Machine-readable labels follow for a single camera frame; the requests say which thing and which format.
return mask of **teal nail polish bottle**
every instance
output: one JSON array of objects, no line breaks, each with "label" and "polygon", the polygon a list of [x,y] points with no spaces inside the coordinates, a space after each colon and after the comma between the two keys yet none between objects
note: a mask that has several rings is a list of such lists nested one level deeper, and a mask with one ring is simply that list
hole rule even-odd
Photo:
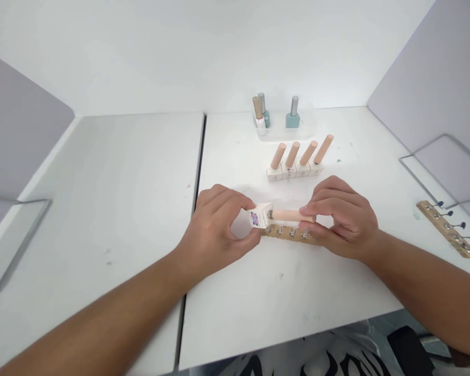
[{"label": "teal nail polish bottle", "polygon": [[263,117],[265,118],[265,126],[268,128],[270,126],[270,113],[266,109],[265,95],[263,93],[259,93],[257,96],[260,98],[261,110],[263,111]]},{"label": "teal nail polish bottle", "polygon": [[291,112],[286,116],[286,128],[299,127],[298,99],[296,96],[292,98]]}]

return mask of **silver cap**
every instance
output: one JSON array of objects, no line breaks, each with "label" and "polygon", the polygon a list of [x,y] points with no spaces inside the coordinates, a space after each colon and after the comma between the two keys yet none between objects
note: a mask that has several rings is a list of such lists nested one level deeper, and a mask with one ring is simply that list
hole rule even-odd
[{"label": "silver cap", "polygon": [[296,116],[298,114],[298,97],[294,96],[292,98],[292,104],[291,104],[291,116]]},{"label": "silver cap", "polygon": [[261,111],[265,112],[266,111],[265,94],[259,93],[257,96],[260,98]]}]

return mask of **person's right hand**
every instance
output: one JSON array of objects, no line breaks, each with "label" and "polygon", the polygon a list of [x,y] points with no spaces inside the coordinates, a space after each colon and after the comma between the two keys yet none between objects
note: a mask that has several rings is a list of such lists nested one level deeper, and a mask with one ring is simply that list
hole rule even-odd
[{"label": "person's right hand", "polygon": [[300,222],[299,228],[309,230],[320,245],[339,256],[362,260],[379,248],[381,231],[369,201],[337,176],[320,182],[299,212],[333,217],[334,226],[329,229],[309,222]]}]

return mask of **nail polish bottle cap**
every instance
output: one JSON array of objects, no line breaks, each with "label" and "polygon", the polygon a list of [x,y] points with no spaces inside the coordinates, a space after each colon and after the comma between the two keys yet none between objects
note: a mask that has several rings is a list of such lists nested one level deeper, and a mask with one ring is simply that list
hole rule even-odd
[{"label": "nail polish bottle cap", "polygon": [[298,97],[294,96],[292,98],[291,104],[291,116],[296,116],[298,114]]},{"label": "nail polish bottle cap", "polygon": [[265,95],[264,93],[259,93],[257,95],[260,98],[260,103],[261,103],[261,111],[266,112],[266,103],[265,103]]},{"label": "nail polish bottle cap", "polygon": [[253,97],[252,102],[254,104],[254,112],[256,113],[256,119],[262,119],[263,111],[261,111],[261,102],[259,97]]}]

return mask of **person's left hand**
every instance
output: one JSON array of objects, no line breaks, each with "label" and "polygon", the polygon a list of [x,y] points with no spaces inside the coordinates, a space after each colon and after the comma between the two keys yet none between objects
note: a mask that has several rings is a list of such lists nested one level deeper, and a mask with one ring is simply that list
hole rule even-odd
[{"label": "person's left hand", "polygon": [[230,230],[240,209],[254,207],[242,193],[219,184],[200,192],[183,239],[172,251],[196,282],[240,259],[259,244],[261,233],[256,228],[243,239]]}]

